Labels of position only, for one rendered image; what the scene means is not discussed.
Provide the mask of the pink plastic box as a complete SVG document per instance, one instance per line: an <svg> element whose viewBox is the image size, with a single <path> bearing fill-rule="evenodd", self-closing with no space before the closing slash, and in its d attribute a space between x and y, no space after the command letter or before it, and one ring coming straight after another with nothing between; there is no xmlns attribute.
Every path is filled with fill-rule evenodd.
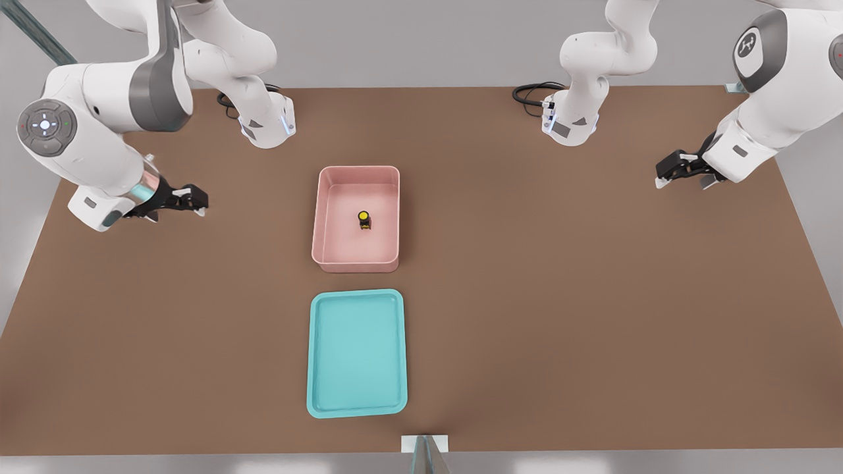
<svg viewBox="0 0 843 474"><path fill-rule="evenodd" d="M361 229L358 215L371 215ZM390 273L400 253L400 172L394 166L328 166L320 171L312 259L326 273Z"/></svg>

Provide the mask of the pale blue-green tray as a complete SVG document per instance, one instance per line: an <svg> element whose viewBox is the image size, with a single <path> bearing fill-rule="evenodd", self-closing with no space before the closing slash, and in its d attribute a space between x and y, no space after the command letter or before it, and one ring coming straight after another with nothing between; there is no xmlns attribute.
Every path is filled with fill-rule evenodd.
<svg viewBox="0 0 843 474"><path fill-rule="evenodd" d="M308 334L310 415L385 416L403 411L407 402L402 294L367 289L316 295Z"/></svg>

